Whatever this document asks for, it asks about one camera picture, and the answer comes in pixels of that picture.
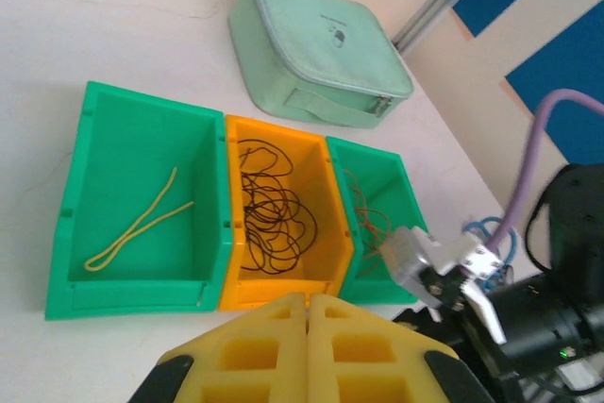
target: orange wire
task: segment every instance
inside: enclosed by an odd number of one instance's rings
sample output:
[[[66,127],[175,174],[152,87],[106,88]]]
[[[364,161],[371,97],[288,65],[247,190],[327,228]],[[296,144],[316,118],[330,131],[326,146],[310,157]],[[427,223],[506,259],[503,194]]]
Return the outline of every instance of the orange wire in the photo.
[[[371,259],[373,257],[379,256],[378,248],[379,246],[386,241],[391,233],[392,233],[392,223],[386,214],[379,210],[374,210],[371,208],[367,208],[367,199],[361,192],[361,188],[359,182],[355,175],[349,170],[344,169],[344,172],[352,178],[354,185],[347,183],[348,188],[355,194],[355,212],[357,214],[357,218],[359,219],[359,226],[367,228],[369,233],[371,233],[372,239],[370,243],[366,243],[363,241],[366,249],[363,254],[363,259]],[[386,228],[377,227],[374,222],[369,217],[369,214],[373,213],[378,217],[381,217],[386,225]],[[379,260],[374,260],[374,262],[365,270],[357,273],[357,277],[366,276],[371,271],[373,271],[376,266],[378,266]]]

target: storage bin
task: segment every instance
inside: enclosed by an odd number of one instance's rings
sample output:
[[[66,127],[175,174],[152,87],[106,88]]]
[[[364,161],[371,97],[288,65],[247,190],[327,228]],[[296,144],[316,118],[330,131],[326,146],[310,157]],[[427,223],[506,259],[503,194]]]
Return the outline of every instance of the storage bin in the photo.
[[[420,226],[426,229],[401,158],[394,153],[333,137],[327,137],[327,146],[355,245],[340,298],[353,304],[415,302],[415,296],[392,281],[380,255],[363,258],[368,252],[367,244],[371,241],[371,233],[366,227],[359,225],[360,217],[355,210],[357,196],[350,188],[355,188],[356,179],[367,208],[384,213],[390,219],[393,231],[401,226]],[[385,228],[385,221],[379,216],[370,218],[376,221],[377,227]]]
[[[158,196],[140,227],[194,205],[84,268]],[[53,246],[46,318],[216,309],[232,246],[222,113],[89,83]]]
[[[376,126],[413,90],[378,20],[348,0],[237,0],[228,17],[245,86],[262,110]]]
[[[337,295],[352,257],[353,244],[325,137],[230,115],[226,117],[226,134],[234,245],[219,310],[250,309],[289,293],[304,293],[307,301],[311,294]],[[291,166],[279,156],[280,161],[271,168],[274,158],[270,152],[260,149],[263,143],[273,153],[278,153],[274,145],[280,148],[291,160]],[[255,242],[248,242],[252,233],[246,236],[247,231],[256,231],[250,228],[250,223],[255,220],[252,217],[254,212],[250,210],[253,205],[249,192],[250,178],[263,171],[274,175],[289,173],[278,177],[280,184],[299,197],[300,203],[308,208],[316,221],[316,230],[312,230],[311,218],[305,211],[304,218],[297,218],[303,227],[291,227],[291,235],[297,238],[296,235],[304,232],[301,248],[309,244],[313,231],[316,231],[316,238],[300,259],[291,263],[294,264],[293,269],[274,275],[258,269],[258,264],[252,259],[259,260],[259,250],[255,248]],[[254,181],[262,187],[277,186],[268,177]],[[278,193],[273,198],[282,199],[283,195]],[[256,202],[261,204],[263,200],[265,198],[259,196]],[[267,241],[267,235],[270,233],[261,236]],[[275,239],[275,243],[282,241],[282,235]],[[277,264],[279,269],[289,265]]]

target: tangled black wire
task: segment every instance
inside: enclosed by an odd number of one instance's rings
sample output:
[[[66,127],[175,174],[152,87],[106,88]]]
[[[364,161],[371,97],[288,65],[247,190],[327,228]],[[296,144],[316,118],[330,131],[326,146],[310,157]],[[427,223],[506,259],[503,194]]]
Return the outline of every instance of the tangled black wire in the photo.
[[[243,186],[243,222],[255,266],[248,271],[277,275],[295,268],[317,238],[317,222],[281,178],[294,171],[279,147],[260,139],[239,141]]]

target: wall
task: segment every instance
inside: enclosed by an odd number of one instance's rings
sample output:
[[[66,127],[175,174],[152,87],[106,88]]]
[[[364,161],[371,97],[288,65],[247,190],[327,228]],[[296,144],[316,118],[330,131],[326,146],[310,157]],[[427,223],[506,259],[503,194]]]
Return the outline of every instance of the wall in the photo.
[[[599,1],[516,0],[476,37],[450,12],[406,56],[430,99],[504,205],[532,120],[505,77]],[[374,0],[370,7],[390,33],[400,28],[400,18],[394,17],[393,10],[407,8],[404,0]],[[558,148],[546,139],[532,200],[564,163]],[[535,236],[536,248],[543,253],[543,226]]]

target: green plastic bin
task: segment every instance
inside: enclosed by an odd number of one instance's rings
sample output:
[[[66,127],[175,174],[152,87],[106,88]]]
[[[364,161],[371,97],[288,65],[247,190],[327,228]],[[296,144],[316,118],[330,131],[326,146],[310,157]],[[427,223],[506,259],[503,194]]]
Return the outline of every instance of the green plastic bin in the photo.
[[[355,194],[348,186],[352,178],[345,171],[356,177],[367,207],[389,217],[393,231],[402,226],[426,229],[401,158],[395,153],[333,137],[327,137],[327,146],[355,245],[340,298],[353,304],[414,303],[417,298],[392,281],[381,257],[363,258],[366,249],[363,241],[369,242],[371,234],[366,227],[359,226]]]
[[[252,101],[277,117],[374,127],[413,92],[364,5],[349,0],[237,0],[230,33]]]
[[[194,205],[128,242],[103,270],[84,262],[151,205],[140,227]],[[223,114],[90,82],[55,232],[46,319],[215,310],[232,247]]]

